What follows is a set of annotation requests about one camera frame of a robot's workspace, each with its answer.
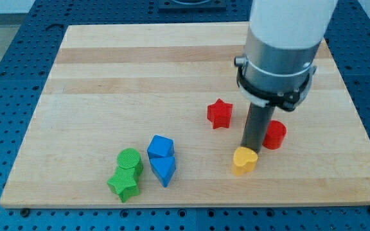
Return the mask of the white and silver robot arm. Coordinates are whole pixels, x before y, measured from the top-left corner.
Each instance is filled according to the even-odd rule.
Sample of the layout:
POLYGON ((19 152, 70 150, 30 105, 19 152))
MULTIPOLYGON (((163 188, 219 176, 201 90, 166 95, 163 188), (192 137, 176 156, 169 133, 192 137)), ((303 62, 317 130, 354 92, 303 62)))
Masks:
POLYGON ((307 97, 313 60, 337 0, 255 0, 243 54, 234 59, 241 93, 260 108, 293 111, 307 97))

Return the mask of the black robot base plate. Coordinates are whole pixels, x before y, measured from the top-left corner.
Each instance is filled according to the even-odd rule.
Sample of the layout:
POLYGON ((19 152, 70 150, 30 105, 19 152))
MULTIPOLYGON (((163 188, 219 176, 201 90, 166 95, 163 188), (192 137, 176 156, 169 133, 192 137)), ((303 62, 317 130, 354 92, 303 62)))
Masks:
POLYGON ((227 3, 224 0, 158 0, 158 12, 172 12, 176 10, 225 10, 227 3))

